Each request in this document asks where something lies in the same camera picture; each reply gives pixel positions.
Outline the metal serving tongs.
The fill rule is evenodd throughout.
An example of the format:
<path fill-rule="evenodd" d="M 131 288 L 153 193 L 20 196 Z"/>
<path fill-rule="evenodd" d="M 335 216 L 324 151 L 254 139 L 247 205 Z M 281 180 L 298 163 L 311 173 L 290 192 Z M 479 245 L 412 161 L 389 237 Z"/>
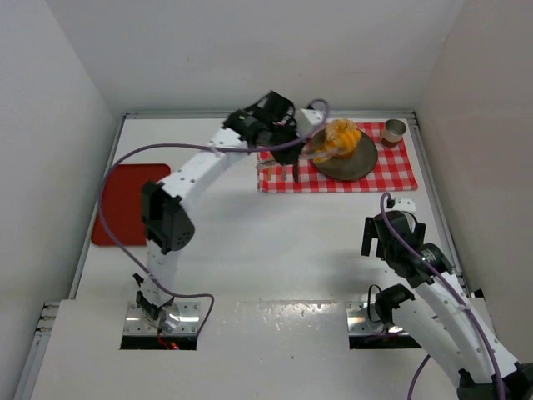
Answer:
<path fill-rule="evenodd" d="M 300 155 L 299 155 L 298 159 L 296 160 L 296 163 L 300 162 L 301 160 L 312 160 L 314 151 L 317 150 L 320 146 L 321 145 L 307 147 L 304 144 L 304 147 L 302 148 L 302 150 L 300 152 Z M 265 150 L 268 150 L 269 153 L 271 154 L 271 156 L 268 159 L 260 160 L 256 164 L 256 170 L 262 170 L 262 169 L 266 169 L 266 168 L 282 166 L 282 164 L 280 164 L 280 163 L 275 161 L 274 157 L 272 156 L 272 153 L 275 150 L 281 150 L 281 149 L 283 149 L 285 147 L 288 147 L 288 146 L 281 145 L 281 146 L 276 146 L 276 147 L 265 147 Z"/>

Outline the round orange bun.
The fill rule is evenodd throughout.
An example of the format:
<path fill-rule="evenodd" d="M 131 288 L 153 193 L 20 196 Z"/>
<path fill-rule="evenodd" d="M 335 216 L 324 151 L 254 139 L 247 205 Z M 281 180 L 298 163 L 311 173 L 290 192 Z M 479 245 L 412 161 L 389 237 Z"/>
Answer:
<path fill-rule="evenodd" d="M 333 141 L 343 133 L 351 133 L 357 130 L 357 125 L 349 119 L 336 119 L 326 125 L 326 140 Z"/>

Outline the golden croissant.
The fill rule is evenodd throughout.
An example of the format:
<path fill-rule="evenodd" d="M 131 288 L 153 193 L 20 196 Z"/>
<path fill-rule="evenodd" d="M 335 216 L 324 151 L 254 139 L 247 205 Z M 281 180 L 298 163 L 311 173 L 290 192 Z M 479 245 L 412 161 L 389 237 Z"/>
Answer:
<path fill-rule="evenodd" d="M 332 158 L 348 158 L 355 151 L 361 141 L 362 131 L 357 129 L 355 132 L 343 133 L 333 141 L 327 141 L 314 151 L 312 161 L 314 163 L 323 163 Z"/>

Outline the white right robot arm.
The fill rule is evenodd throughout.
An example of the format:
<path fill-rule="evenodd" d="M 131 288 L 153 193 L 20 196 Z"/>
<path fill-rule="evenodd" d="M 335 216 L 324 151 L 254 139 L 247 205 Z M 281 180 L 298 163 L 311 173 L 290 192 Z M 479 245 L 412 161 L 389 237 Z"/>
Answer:
<path fill-rule="evenodd" d="M 532 366 L 508 351 L 461 288 L 454 268 L 426 227 L 405 213 L 367 217 L 361 253 L 376 256 L 402 283 L 368 299 L 371 326 L 405 330 L 446 373 L 459 399 L 530 399 Z"/>

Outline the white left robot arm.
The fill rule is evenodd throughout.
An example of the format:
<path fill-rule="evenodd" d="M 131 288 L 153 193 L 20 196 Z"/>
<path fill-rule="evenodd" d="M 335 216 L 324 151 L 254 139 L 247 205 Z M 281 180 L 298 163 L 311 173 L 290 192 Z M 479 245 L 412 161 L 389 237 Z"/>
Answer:
<path fill-rule="evenodd" d="M 199 197 L 230 166 L 252 149 L 274 147 L 298 138 L 293 102 L 269 92 L 251 106 L 232 112 L 209 142 L 176 172 L 141 190 L 141 217 L 147 239 L 147 277 L 136 302 L 154 322 L 172 305 L 169 293 L 179 252 L 195 227 L 188 213 Z"/>

